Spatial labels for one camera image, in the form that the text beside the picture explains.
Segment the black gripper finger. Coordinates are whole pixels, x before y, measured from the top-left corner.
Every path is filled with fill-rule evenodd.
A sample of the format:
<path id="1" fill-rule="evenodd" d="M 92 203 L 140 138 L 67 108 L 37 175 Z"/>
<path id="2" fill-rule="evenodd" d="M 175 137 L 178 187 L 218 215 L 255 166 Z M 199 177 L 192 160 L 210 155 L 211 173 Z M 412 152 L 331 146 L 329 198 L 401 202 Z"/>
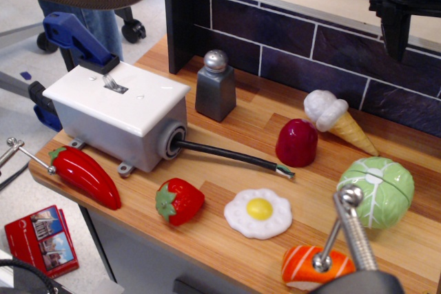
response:
<path id="1" fill-rule="evenodd" d="M 408 45 L 411 16 L 402 12 L 386 13 L 381 20 L 387 54 L 401 62 Z"/>

